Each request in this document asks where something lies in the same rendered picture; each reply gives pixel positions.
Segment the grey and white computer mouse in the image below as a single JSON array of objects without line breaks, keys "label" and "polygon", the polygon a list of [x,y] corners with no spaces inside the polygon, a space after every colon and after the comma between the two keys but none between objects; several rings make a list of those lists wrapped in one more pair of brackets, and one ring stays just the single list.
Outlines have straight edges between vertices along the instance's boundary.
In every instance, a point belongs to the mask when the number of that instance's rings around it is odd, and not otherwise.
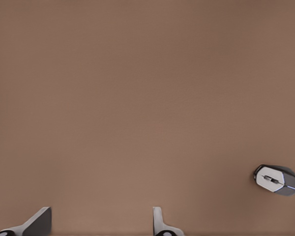
[{"label": "grey and white computer mouse", "polygon": [[295,172],[285,166],[261,164],[253,173],[254,181],[260,187],[281,195],[295,195]]}]

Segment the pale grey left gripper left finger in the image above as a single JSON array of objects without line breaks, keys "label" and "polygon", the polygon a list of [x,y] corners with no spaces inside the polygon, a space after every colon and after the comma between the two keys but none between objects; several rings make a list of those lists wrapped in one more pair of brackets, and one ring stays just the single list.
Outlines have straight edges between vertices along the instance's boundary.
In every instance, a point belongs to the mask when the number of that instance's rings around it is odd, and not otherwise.
[{"label": "pale grey left gripper left finger", "polygon": [[52,208],[41,208],[25,223],[0,231],[0,236],[49,236],[52,231]]}]

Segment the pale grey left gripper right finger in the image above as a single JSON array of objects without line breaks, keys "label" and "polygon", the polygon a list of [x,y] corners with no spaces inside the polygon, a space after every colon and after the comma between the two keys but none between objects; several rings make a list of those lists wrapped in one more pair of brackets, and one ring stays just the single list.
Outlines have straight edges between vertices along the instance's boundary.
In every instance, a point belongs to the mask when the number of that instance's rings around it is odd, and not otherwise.
[{"label": "pale grey left gripper right finger", "polygon": [[162,209],[159,206],[153,207],[153,236],[185,236],[184,232],[163,221]]}]

